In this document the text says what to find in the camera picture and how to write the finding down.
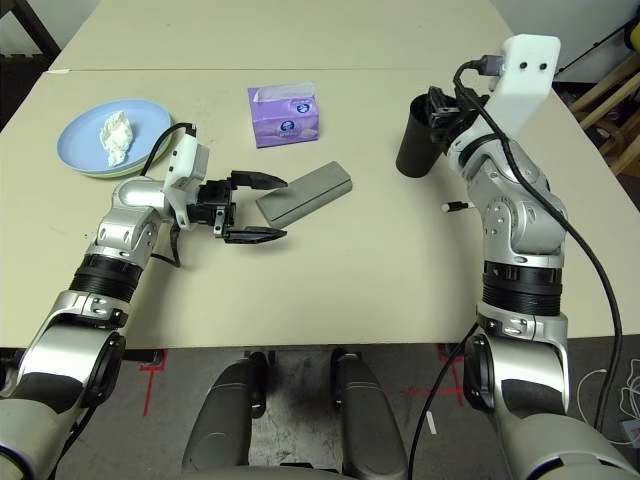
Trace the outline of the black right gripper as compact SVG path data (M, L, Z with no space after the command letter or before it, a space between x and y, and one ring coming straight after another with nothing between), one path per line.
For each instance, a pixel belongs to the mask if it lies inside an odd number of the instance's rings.
M449 96L441 88L430 86L426 115L431 140L436 145L451 145L473 125L479 112L468 100Z

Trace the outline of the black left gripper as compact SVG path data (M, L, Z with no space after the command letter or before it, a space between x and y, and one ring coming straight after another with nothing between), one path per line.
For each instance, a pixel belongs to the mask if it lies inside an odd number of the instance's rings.
M207 180L199 186L195 202L191 204L191 222L208 225L216 238L227 244L260 244L283 238L287 232L271 227L245 227L231 230L235 222L236 204L232 193L238 187L251 189L279 189L288 183L263 172L232 171L223 180Z

